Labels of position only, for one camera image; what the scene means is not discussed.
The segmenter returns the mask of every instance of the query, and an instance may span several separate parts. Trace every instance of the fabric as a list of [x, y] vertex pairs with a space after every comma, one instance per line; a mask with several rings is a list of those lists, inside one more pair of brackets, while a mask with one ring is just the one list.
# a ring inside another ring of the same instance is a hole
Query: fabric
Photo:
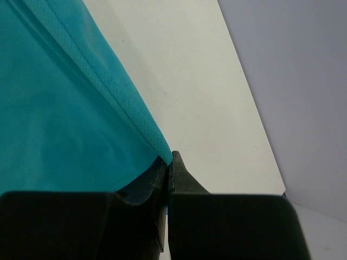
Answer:
[[0, 1], [0, 194], [115, 191], [170, 149], [82, 0]]

